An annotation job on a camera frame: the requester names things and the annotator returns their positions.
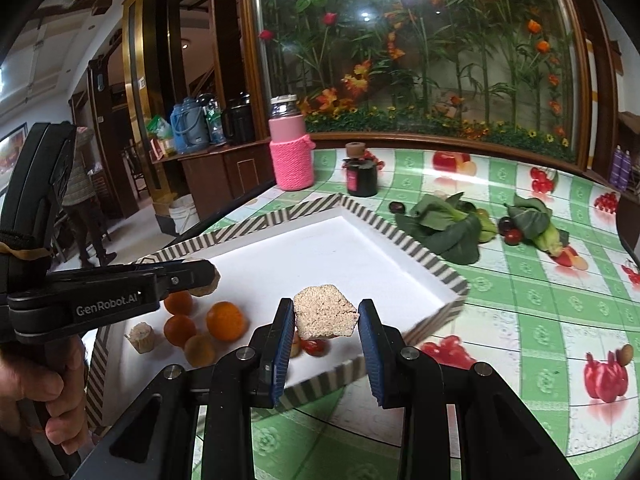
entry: sponge cake piece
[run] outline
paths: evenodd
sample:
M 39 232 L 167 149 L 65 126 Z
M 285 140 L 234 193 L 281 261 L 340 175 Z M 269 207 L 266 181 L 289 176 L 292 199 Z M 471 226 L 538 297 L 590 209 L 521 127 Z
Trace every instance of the sponge cake piece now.
M 360 316 L 335 285 L 304 288 L 293 298 L 293 309 L 302 339 L 348 337 Z

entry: striped tray border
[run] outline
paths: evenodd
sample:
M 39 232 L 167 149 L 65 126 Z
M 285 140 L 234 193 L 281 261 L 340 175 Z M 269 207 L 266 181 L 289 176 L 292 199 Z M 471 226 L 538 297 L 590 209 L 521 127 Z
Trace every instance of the striped tray border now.
M 399 246 L 408 256 L 421 264 L 425 270 L 440 279 L 441 282 L 456 294 L 454 301 L 446 304 L 436 314 L 402 334 L 404 341 L 408 345 L 414 346 L 421 343 L 427 339 L 428 336 L 436 332 L 436 330 L 451 322 L 460 314 L 466 296 L 468 295 L 468 283 L 466 279 L 404 231 L 376 215 L 373 211 L 360 205 L 353 198 L 339 193 L 318 198 L 311 202 L 302 202 L 254 218 L 248 218 L 237 224 L 191 238 L 190 240 L 162 249 L 157 253 L 144 256 L 140 258 L 137 263 L 167 262 L 180 259 L 208 247 L 233 240 L 234 238 L 332 208 L 343 208 L 356 215 L 363 222 L 369 224 L 379 231 L 380 234 Z M 102 327 L 98 330 L 88 376 L 87 414 L 90 428 L 95 428 L 94 433 L 97 434 L 103 434 L 108 430 L 108 428 L 102 425 L 102 398 L 104 395 L 105 374 L 109 359 L 109 349 L 107 346 L 109 333 L 109 326 Z M 364 375 L 366 375 L 366 370 L 362 356 L 342 363 L 333 370 L 329 370 L 303 383 L 287 388 L 280 398 L 280 404 L 275 412 L 290 410 L 291 408 L 301 406 L 312 400 L 319 399 L 319 397 L 333 392 L 346 384 L 350 384 L 364 377 Z

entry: pink thermos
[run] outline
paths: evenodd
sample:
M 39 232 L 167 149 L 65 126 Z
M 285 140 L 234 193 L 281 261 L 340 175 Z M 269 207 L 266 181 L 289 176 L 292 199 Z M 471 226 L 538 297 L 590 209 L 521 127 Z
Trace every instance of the pink thermos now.
M 271 100 L 271 159 L 276 183 L 284 191 L 297 191 L 314 183 L 311 151 L 316 147 L 306 134 L 305 118 L 296 105 L 297 96 Z

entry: glass display case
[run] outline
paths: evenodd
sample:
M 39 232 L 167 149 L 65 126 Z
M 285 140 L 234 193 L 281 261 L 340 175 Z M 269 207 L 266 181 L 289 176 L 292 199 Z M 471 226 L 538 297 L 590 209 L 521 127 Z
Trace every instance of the glass display case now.
M 409 132 L 574 163 L 563 0 L 255 0 L 268 96 L 309 132 Z

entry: white tray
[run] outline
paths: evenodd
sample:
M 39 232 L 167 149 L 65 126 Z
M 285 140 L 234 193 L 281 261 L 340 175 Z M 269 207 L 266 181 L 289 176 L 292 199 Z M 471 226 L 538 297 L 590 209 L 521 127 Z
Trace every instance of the white tray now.
M 218 289 L 194 298 L 199 330 L 217 301 L 232 301 L 250 326 L 232 344 L 216 343 L 218 356 L 244 346 L 258 326 L 268 324 L 280 298 L 292 298 L 310 285 L 331 283 L 357 306 L 373 299 L 382 323 L 395 326 L 415 345 L 455 318 L 468 291 L 455 270 L 404 232 L 339 194 L 249 218 L 142 258 L 167 261 L 186 255 L 215 264 Z M 124 334 L 144 320 L 162 333 L 170 314 L 160 308 L 98 331 L 88 388 L 94 426 L 114 423 L 167 364 L 190 369 L 182 350 L 164 338 L 147 354 L 137 354 Z M 362 377 L 362 346 L 352 337 L 331 341 L 322 358 L 304 352 L 289 363 L 280 409 L 317 399 Z

